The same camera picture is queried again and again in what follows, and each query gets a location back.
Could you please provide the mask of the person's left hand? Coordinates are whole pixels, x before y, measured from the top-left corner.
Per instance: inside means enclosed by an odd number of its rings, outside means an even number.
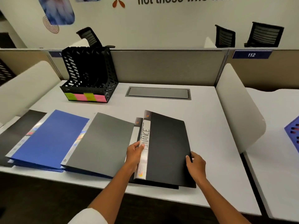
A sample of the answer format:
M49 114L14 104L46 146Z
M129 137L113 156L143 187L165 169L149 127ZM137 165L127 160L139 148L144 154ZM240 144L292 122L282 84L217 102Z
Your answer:
M142 151L133 149L133 144L127 147L125 166L129 169L130 173L134 173L140 163Z

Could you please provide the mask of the person's right hand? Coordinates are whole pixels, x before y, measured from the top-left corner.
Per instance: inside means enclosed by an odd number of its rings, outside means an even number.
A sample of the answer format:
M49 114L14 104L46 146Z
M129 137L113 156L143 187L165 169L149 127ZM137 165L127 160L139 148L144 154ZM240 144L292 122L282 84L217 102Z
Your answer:
M192 171L188 171L197 185L207 180L206 178L206 161L197 153L191 151L190 156L193 157Z

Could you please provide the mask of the black folder with white spine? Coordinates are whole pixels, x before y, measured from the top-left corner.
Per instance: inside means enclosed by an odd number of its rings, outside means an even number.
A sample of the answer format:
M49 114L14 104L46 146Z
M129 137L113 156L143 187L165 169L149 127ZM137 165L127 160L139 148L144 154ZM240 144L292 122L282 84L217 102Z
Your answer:
M142 127L143 127L143 118L137 117L135 124L134 124L133 132L131 135L130 144L140 141L142 132L143 132ZM131 175L131 177L129 179L129 183L177 189L177 190L179 189L178 185L160 183L160 182L147 180L146 179L147 165L148 165L148 149L145 148L141 154L140 164L138 164L137 170Z
M192 158L183 120L145 110L139 133L138 141L144 144L144 150L129 183L196 188L186 166L186 156Z

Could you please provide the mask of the person's right forearm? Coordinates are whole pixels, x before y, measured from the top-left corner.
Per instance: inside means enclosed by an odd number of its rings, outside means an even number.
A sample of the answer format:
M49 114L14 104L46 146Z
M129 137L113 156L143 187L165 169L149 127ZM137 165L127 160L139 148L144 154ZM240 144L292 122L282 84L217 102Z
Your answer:
M204 194L219 224L251 224L206 178L196 178L195 182Z

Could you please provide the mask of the person's left forearm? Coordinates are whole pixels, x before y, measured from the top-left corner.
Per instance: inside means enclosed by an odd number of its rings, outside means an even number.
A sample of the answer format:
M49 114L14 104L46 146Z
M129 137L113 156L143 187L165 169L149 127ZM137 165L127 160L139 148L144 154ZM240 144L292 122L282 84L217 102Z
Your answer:
M88 208L98 211L108 224L114 224L124 197L129 179L137 165L124 164L110 183L91 202Z

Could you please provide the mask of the grey folder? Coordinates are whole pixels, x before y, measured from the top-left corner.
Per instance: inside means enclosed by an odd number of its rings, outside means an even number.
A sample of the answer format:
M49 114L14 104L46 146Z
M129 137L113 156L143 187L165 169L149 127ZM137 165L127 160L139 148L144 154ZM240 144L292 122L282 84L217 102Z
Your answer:
M66 171L112 179L126 160L134 123L96 113L61 162Z

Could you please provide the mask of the white curved desk divider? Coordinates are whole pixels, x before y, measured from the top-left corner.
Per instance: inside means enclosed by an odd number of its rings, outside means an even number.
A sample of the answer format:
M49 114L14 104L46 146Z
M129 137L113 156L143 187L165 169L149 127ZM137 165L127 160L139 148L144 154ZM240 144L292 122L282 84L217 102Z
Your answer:
M216 92L242 154L265 134L265 119L231 64L224 66Z
M40 61L0 86L0 127L23 114L60 82L51 65Z

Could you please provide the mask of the grey partition panel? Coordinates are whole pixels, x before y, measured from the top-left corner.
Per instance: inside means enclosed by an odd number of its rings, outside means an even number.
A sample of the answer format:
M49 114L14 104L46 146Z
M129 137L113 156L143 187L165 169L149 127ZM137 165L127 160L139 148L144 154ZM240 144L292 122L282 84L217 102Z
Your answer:
M215 85L226 49L112 50L120 83Z

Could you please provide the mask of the white sleeve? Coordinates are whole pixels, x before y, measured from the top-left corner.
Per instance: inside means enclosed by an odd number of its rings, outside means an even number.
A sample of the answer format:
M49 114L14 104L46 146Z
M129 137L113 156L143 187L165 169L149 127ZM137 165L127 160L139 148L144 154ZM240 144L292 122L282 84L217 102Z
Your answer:
M68 224L108 224L105 218L93 208L86 208L76 214Z

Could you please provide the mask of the blue folder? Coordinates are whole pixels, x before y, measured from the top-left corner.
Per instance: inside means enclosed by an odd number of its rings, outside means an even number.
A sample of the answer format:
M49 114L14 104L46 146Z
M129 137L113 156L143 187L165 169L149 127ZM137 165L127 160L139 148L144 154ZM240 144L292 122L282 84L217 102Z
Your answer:
M61 110L47 113L5 157L15 166L62 173L61 162L88 121Z

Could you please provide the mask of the black perforated file rack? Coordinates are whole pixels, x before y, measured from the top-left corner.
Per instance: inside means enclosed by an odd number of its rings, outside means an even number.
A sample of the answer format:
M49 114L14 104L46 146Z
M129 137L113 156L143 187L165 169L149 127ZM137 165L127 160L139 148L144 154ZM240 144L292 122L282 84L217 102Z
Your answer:
M118 85L110 49L67 47L62 58L69 74L69 80L60 87L63 93L104 95L109 102Z

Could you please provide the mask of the blue perforated file rack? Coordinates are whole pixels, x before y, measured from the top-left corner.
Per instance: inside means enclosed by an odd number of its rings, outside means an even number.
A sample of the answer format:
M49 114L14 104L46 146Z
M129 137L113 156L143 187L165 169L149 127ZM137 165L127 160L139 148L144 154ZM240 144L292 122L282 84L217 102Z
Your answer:
M290 122L284 129L299 153L299 116Z

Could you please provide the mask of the beige partition panel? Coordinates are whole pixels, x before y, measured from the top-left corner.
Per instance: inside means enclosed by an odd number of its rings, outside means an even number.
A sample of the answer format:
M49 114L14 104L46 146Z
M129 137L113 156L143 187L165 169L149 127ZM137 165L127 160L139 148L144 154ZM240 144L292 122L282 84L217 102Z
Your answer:
M272 50L269 59L232 59L236 50ZM230 49L231 64L245 87L275 91L299 89L299 49Z
M69 79L67 69L62 58L52 58L46 49L1 49L0 59L16 75L40 61L48 62L61 80Z

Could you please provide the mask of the black mesh office chair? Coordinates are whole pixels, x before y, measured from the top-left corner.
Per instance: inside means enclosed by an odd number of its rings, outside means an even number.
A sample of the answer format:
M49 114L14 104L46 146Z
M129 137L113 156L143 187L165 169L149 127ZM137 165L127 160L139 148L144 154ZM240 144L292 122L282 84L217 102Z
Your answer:
M94 31L92 30L92 28L90 27L83 28L77 31L76 34L79 35L81 39L86 39L89 44L89 47L91 47L92 49L98 49L103 51L106 48L115 48L114 45L103 46L96 34L94 33Z
M252 22L252 29L244 47L274 47L279 46L284 27L265 23Z
M16 74L0 59L0 86L15 77Z
M232 30L228 30L219 25L216 27L216 41L215 46L217 48L234 48L236 42L236 33Z

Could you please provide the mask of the black folder with clear spine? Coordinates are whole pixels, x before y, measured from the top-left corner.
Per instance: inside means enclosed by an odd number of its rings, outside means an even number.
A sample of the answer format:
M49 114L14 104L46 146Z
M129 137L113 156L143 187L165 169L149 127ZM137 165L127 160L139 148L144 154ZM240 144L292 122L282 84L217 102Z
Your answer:
M20 119L0 134L0 166L12 167L6 154L41 120L46 113L28 110Z

